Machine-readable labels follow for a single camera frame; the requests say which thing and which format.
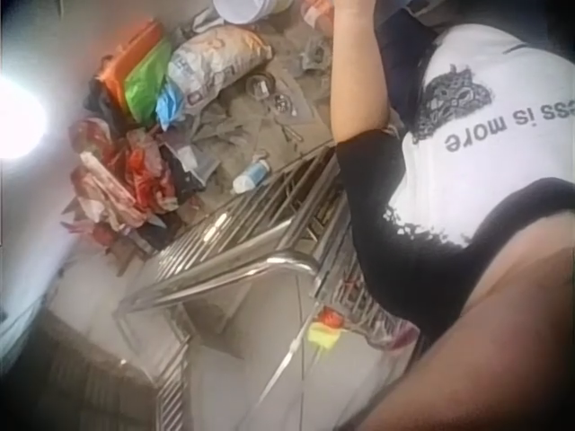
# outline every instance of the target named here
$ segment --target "wire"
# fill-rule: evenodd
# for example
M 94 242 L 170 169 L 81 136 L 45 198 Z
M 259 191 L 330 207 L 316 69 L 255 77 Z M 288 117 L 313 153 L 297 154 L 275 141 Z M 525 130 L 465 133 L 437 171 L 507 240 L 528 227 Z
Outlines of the wire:
M 299 285 L 299 277 L 296 276 L 297 288 L 297 305 L 299 309 L 299 324 L 304 324 L 304 306 L 302 305 L 302 293 Z M 302 364 L 301 364 L 301 377 L 302 377 L 302 396 L 299 401 L 299 431 L 304 429 L 304 403 L 305 403 L 305 341 L 302 343 Z

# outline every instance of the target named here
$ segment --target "pile of clutter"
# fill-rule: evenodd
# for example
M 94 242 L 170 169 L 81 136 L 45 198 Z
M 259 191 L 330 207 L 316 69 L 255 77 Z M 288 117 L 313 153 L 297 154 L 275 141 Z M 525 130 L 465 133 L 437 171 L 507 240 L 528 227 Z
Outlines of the pile of clutter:
M 217 96 L 273 57 L 255 32 L 228 22 L 257 21 L 287 9 L 293 0 L 252 2 L 258 7 L 251 12 L 238 8 L 240 3 L 250 2 L 215 0 L 216 9 L 208 8 L 171 35 L 159 22 L 147 22 L 102 59 L 84 102 L 91 115 L 69 129 L 80 160 L 71 174 L 75 203 L 65 211 L 71 219 L 62 222 L 69 232 L 89 235 L 106 247 L 119 236 L 137 233 L 157 251 L 173 240 L 181 227 L 174 211 L 206 187 L 220 163 L 192 140 L 222 135 L 227 118 L 218 111 Z M 313 7 L 303 3 L 303 13 Z M 248 14 L 239 16 L 239 11 Z M 313 42 L 306 51 L 323 50 Z M 303 61 L 307 68 L 325 68 L 326 58 L 331 61 L 325 55 Z M 289 121 L 305 109 L 273 75 L 254 73 L 245 91 L 274 113 L 286 138 L 303 140 Z M 214 118 L 222 120 L 215 128 Z M 262 183 L 270 172 L 264 159 L 265 154 L 254 156 L 233 181 L 235 193 Z

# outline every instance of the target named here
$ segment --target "person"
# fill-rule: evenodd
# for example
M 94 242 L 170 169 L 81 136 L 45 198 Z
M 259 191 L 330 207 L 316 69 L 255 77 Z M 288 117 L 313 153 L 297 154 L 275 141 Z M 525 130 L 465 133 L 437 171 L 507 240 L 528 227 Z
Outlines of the person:
M 362 431 L 552 429 L 573 400 L 575 67 L 545 50 L 544 2 L 468 3 L 436 39 L 334 0 L 354 245 L 372 296 L 432 343 Z

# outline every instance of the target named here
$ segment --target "white bottle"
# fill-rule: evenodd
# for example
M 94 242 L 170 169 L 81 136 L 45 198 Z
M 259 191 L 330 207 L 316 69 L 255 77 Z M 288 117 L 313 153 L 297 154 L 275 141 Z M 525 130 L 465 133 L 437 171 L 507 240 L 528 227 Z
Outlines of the white bottle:
M 234 194 L 241 195 L 258 187 L 270 173 L 270 166 L 265 160 L 252 163 L 234 180 Z

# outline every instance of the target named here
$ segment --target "blue plastic bag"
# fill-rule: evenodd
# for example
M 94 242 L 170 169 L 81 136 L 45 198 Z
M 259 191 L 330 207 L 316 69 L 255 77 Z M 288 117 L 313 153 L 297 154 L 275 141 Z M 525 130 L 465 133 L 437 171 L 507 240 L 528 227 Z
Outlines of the blue plastic bag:
M 167 79 L 155 104 L 155 114 L 163 131 L 166 131 L 174 121 L 183 119 L 182 109 L 183 94 L 176 84 Z

